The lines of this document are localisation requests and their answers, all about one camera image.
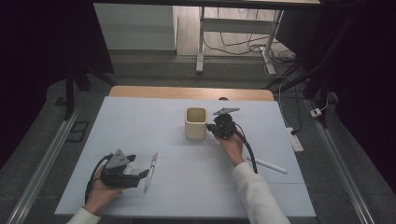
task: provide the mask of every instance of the dark fabric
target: dark fabric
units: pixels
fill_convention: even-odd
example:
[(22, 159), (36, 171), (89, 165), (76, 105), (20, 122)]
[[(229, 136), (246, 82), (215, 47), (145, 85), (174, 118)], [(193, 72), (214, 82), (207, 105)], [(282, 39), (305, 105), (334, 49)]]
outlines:
[(331, 89), (339, 119), (396, 192), (396, 10), (370, 0), (335, 54)]
[(113, 72), (93, 4), (84, 0), (0, 3), (0, 164), (7, 160), (65, 68)]

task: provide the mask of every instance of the person's right hand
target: person's right hand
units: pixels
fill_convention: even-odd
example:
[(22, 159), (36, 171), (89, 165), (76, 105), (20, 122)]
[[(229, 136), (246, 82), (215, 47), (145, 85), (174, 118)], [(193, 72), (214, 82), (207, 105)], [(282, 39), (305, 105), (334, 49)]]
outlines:
[(244, 143), (236, 133), (234, 133), (229, 139), (222, 139), (217, 136), (215, 136), (215, 138), (220, 142), (221, 148), (225, 153), (227, 153), (227, 156), (230, 158), (233, 166), (237, 166), (244, 162), (244, 159), (242, 158)]

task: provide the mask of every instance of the power strip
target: power strip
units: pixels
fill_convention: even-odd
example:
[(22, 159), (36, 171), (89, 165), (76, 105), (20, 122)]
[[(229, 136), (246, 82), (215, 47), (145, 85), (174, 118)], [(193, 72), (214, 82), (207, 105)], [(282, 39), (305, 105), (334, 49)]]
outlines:
[(291, 134), (291, 131), (293, 131), (293, 128), (286, 128), (288, 135), (290, 137), (290, 142), (291, 146), (293, 147), (294, 151), (297, 153), (303, 152), (303, 146), (300, 143), (300, 140), (298, 140), (297, 135)]

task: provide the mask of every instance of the white tabletop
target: white tabletop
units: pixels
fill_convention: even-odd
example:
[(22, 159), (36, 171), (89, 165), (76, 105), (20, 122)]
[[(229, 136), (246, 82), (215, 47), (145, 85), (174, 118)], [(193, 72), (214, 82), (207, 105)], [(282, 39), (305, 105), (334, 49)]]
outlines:
[(295, 158), (277, 102), (211, 101), (107, 97), (81, 156), (55, 211), (73, 215), (84, 204), (84, 191), (96, 163), (121, 149), (135, 154), (135, 173), (150, 166), (159, 153), (150, 187), (120, 194), (102, 215), (119, 217), (247, 217), (236, 191), (233, 165), (213, 134), (193, 142), (184, 135), (187, 107), (202, 106), (213, 112), (239, 107), (233, 120), (244, 130), (256, 159), (287, 169), (286, 175), (258, 165), (288, 217), (314, 217), (315, 212)]

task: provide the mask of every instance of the gray carpet floor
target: gray carpet floor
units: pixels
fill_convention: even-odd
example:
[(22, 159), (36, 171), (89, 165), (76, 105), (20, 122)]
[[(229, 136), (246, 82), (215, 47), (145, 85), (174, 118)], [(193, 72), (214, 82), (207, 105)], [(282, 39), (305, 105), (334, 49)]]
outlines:
[[(263, 62), (255, 59), (205, 59), (204, 73), (195, 73), (194, 59), (172, 55), (113, 55), (115, 75), (109, 75), (121, 85), (208, 87), (261, 89), (273, 78), (264, 73)], [(287, 64), (277, 64), (280, 74)], [(89, 75), (89, 91), (76, 90), (85, 96), (75, 128), (67, 136), (62, 150), (25, 219), (25, 223), (65, 223), (69, 217), (54, 215), (67, 182), (94, 124), (97, 113), (111, 87), (101, 79)], [(294, 129), (301, 129), (299, 137), (304, 153), (296, 154), (308, 192), (318, 215), (316, 219), (291, 218), (292, 223), (361, 223), (347, 195), (325, 146), (318, 135), (313, 118), (304, 103), (304, 83), (281, 93), (285, 121)], [(59, 102), (65, 96), (64, 81), (48, 89), (48, 99), (29, 132), (7, 164), (0, 170), (0, 223), (6, 223), (18, 199), (30, 181), (52, 138), (63, 121), (65, 107)], [(396, 223), (396, 197), (375, 169), (364, 150), (338, 120), (335, 101), (328, 105), (328, 130), (341, 152), (350, 173), (369, 205), (376, 223)], [(159, 220), (119, 219), (104, 217), (100, 223), (248, 223), (246, 220)]]

